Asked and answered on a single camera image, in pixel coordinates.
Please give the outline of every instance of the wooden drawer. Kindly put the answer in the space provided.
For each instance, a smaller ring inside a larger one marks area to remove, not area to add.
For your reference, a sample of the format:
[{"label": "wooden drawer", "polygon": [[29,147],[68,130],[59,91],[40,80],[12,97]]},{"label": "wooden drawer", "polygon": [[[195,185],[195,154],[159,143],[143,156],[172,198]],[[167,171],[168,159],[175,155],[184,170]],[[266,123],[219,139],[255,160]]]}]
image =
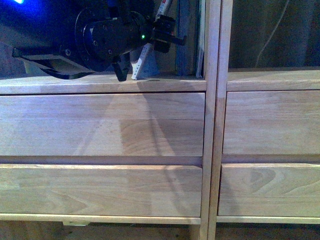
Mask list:
[{"label": "wooden drawer", "polygon": [[219,216],[320,217],[320,164],[223,164]]},{"label": "wooden drawer", "polygon": [[199,217],[202,169],[0,164],[0,213]]},{"label": "wooden drawer", "polygon": [[204,93],[0,96],[0,156],[203,154]]},{"label": "wooden drawer", "polygon": [[320,155],[320,91],[228,92],[225,155]]}]

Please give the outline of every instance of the wooden panel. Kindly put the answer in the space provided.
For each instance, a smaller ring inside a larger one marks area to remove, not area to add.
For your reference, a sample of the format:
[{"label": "wooden panel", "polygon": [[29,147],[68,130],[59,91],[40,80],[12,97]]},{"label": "wooden panel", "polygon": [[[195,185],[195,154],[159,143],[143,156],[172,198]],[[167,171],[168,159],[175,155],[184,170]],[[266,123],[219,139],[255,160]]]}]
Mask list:
[{"label": "wooden panel", "polygon": [[320,70],[229,72],[227,90],[320,90]]},{"label": "wooden panel", "polygon": [[0,96],[0,156],[203,154],[204,93]]},{"label": "wooden panel", "polygon": [[67,215],[67,214],[25,214],[0,213],[0,221],[51,221],[51,222],[87,222],[113,224],[182,224],[196,225],[200,217],[172,216],[100,216],[100,215]]},{"label": "wooden panel", "polygon": [[320,91],[229,92],[223,153],[319,155]]},{"label": "wooden panel", "polygon": [[0,212],[199,217],[196,166],[0,165]]},{"label": "wooden panel", "polygon": [[80,93],[140,93],[140,92],[195,92],[205,91],[202,79],[173,74],[145,80],[119,82],[115,75],[91,75],[75,80],[61,80],[51,76],[0,79],[0,95],[19,94],[80,94]]},{"label": "wooden panel", "polygon": [[217,90],[218,53],[220,36],[221,1],[199,1],[205,3],[204,78],[207,81],[205,93],[205,127],[202,160],[201,225],[190,229],[191,240],[207,240],[209,229],[209,206],[215,106]]},{"label": "wooden panel", "polygon": [[217,56],[217,82],[216,82],[216,98],[215,98],[215,117],[213,131],[213,147],[212,147],[212,168],[210,181],[210,201],[209,201],[209,219],[208,219],[208,240],[214,240],[216,235],[218,197],[220,187],[220,172],[222,146],[225,126],[225,110],[226,95],[228,81],[228,64],[229,64],[229,46],[231,34],[231,20],[233,0],[207,1],[220,2],[220,14],[214,13],[213,18],[220,18],[219,30],[212,32],[212,35],[219,36],[218,56]]},{"label": "wooden panel", "polygon": [[319,164],[223,164],[220,216],[320,217]]},{"label": "wooden panel", "polygon": [[292,216],[217,216],[218,223],[320,224],[320,217]]}]

